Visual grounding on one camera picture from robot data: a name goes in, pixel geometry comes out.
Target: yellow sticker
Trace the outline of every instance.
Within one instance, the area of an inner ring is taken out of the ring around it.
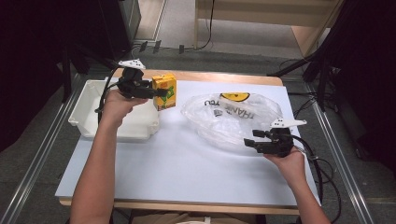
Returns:
[[[250,93],[248,92],[225,92],[220,95],[221,97],[224,97],[228,100],[234,101],[234,102],[243,102],[246,101],[246,99],[250,96]]]

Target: table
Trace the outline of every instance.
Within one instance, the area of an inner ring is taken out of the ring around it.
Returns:
[[[216,0],[213,20],[290,25],[300,51],[308,56],[331,27],[344,0]],[[195,0],[194,47],[198,20],[210,19],[212,0]]]
[[[145,77],[169,71],[144,70]],[[177,77],[177,107],[161,112],[161,129],[145,142],[118,143],[115,207],[198,212],[298,215],[294,197],[277,168],[254,149],[227,151],[196,135],[179,113],[197,91],[268,90],[282,99],[284,118],[292,118],[289,98],[277,77],[172,71]],[[293,134],[299,135],[296,127]],[[92,141],[81,137],[56,192],[70,205]],[[307,181],[316,194],[306,165]]]

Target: hand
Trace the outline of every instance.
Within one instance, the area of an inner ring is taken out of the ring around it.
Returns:
[[[304,155],[296,147],[293,147],[290,154],[284,158],[269,154],[264,154],[264,157],[277,166],[291,188],[306,183]]]
[[[134,106],[142,105],[147,101],[148,99],[125,98],[119,90],[109,91],[105,99],[101,122],[103,120],[109,121],[118,128],[121,126],[123,118],[134,109]]]

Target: white tabletop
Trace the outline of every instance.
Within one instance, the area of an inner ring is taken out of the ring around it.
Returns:
[[[177,106],[161,111],[160,130],[146,142],[117,143],[116,200],[296,205],[286,181],[262,154],[251,147],[240,150],[213,147],[197,135],[180,113],[184,103],[194,95],[227,91],[264,95],[280,105],[285,119],[293,119],[285,87],[178,81]],[[299,135],[296,127],[291,131]],[[84,137],[78,140],[55,193],[57,197],[73,196],[91,145],[92,141]],[[306,160],[305,172],[318,199]]]

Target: forearm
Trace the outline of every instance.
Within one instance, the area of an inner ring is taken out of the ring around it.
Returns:
[[[101,121],[73,196],[72,223],[95,223],[111,215],[114,203],[117,127]]]
[[[330,223],[306,182],[290,187],[304,224]]]

